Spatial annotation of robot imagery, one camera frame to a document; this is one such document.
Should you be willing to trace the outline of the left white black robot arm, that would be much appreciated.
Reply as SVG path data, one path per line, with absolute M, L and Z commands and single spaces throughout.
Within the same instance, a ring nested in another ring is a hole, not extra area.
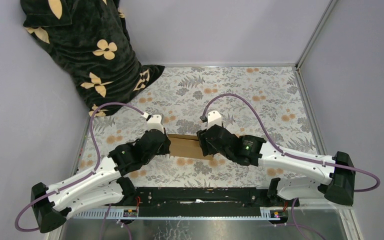
M 141 138 L 118 145 L 93 167 L 52 185 L 31 188 L 32 210 L 40 233 L 51 232 L 80 212 L 102 205 L 136 201 L 137 191 L 126 176 L 147 165 L 155 156 L 170 152 L 164 129 L 145 131 Z

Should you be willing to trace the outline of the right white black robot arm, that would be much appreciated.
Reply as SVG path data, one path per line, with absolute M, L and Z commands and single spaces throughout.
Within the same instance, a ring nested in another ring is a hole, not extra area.
M 204 156 L 221 154 L 241 166 L 283 169 L 301 176 L 290 180 L 273 178 L 262 197 L 267 206 L 319 197 L 343 206 L 354 203 L 356 174 L 350 169 L 353 163 L 347 153 L 316 156 L 294 150 L 298 158 L 293 158 L 287 149 L 277 150 L 262 137 L 236 136 L 219 125 L 199 130 L 196 135 Z

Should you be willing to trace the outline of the brown cardboard paper box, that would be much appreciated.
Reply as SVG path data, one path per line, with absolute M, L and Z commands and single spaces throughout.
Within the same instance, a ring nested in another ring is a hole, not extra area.
M 212 155 L 203 155 L 196 135 L 168 134 L 170 156 L 212 161 Z

